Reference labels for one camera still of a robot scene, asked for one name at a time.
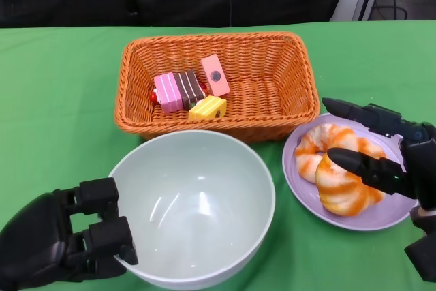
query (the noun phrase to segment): green tablecloth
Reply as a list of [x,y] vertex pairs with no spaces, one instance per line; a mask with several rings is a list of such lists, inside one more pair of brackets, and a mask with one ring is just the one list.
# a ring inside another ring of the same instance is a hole
[[[436,22],[345,22],[220,31],[289,30],[305,41],[321,96],[374,102],[436,123]],[[152,35],[214,29],[102,27],[0,30],[0,226],[28,201],[107,176],[139,143],[114,124],[123,47]],[[284,142],[253,144],[274,178],[275,218],[259,253],[211,290],[434,290],[403,248],[422,236],[410,220],[352,232],[318,219],[292,195]],[[75,217],[84,228],[92,219]],[[131,273],[43,290],[160,290]]]

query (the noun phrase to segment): basket rim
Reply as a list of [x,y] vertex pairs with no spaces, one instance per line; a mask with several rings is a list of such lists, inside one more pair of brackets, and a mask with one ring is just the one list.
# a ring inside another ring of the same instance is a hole
[[[277,38],[283,39],[284,37],[293,39],[298,45],[298,51],[305,59],[305,77],[310,82],[310,93],[308,94],[308,101],[310,103],[310,109],[306,112],[293,114],[293,115],[258,115],[258,116],[239,116],[239,117],[222,117],[219,119],[207,119],[201,121],[189,121],[185,120],[167,120],[167,121],[148,121],[148,122],[135,122],[129,119],[125,114],[125,96],[127,91],[127,77],[129,76],[129,66],[125,63],[130,59],[131,54],[135,47],[138,45],[144,45],[156,42],[171,42],[174,40],[180,41],[189,40],[194,38],[210,39],[227,39],[233,37],[241,37],[247,40],[258,39],[265,37],[267,39]],[[121,68],[119,74],[118,89],[116,92],[116,104],[115,104],[115,122],[120,129],[127,132],[134,133],[165,133],[171,131],[179,131],[182,129],[220,129],[222,123],[231,123],[231,128],[247,127],[248,122],[263,122],[259,127],[284,127],[295,126],[294,120],[304,119],[309,121],[314,119],[320,113],[320,101],[317,96],[317,90],[315,88],[315,79],[311,64],[309,63],[309,55],[302,39],[290,31],[271,31],[271,32],[246,32],[246,33],[211,33],[211,34],[192,34],[192,35],[164,35],[154,37],[142,37],[129,42],[124,48],[121,60]]]

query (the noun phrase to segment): yellow toy cheese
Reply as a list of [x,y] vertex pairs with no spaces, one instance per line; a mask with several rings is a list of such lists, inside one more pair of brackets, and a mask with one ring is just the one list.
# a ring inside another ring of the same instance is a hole
[[227,100],[209,95],[189,111],[189,120],[223,117],[226,108]]

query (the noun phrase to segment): pink toy block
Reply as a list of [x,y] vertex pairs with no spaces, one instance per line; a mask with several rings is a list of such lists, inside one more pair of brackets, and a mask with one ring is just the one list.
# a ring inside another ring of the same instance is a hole
[[169,72],[155,77],[157,99],[161,103],[164,113],[176,112],[183,109],[182,96],[178,90],[174,74]]
[[229,84],[225,79],[224,71],[219,62],[218,56],[213,54],[201,60],[207,81],[211,86],[212,94],[215,97],[221,97],[230,92]]

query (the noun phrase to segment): white bowl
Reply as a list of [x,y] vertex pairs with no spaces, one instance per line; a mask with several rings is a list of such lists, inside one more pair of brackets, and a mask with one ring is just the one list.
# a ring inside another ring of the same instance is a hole
[[275,190],[265,163],[235,138],[183,131],[152,139],[110,173],[120,194],[142,279],[198,290],[241,270],[273,218]]

